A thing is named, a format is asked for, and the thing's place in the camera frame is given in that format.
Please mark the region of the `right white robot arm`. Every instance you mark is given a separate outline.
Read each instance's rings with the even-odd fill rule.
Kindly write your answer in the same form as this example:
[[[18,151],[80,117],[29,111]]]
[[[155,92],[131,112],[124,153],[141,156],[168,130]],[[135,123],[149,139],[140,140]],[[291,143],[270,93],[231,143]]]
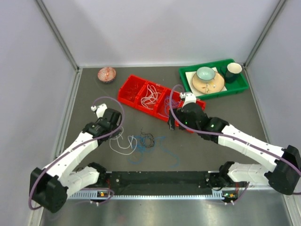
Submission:
[[[171,130],[175,124],[180,129],[196,132],[204,140],[228,147],[253,159],[256,164],[227,162],[219,169],[219,179],[224,186],[235,182],[250,182],[269,185],[285,195],[300,195],[296,191],[301,178],[301,154],[288,145],[286,148],[271,145],[252,137],[227,121],[208,117],[196,103],[169,110],[168,124]]]

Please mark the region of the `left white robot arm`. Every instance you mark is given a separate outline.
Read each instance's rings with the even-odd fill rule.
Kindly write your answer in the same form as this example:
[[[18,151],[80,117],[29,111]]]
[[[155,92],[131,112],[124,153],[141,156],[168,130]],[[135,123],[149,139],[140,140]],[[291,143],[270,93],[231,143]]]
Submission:
[[[106,169],[98,163],[90,163],[77,172],[75,168],[88,154],[117,134],[122,114],[105,104],[93,106],[92,110],[97,121],[88,123],[75,141],[49,165],[31,172],[29,202],[35,201],[56,213],[76,192],[90,185],[100,187],[106,183]]]

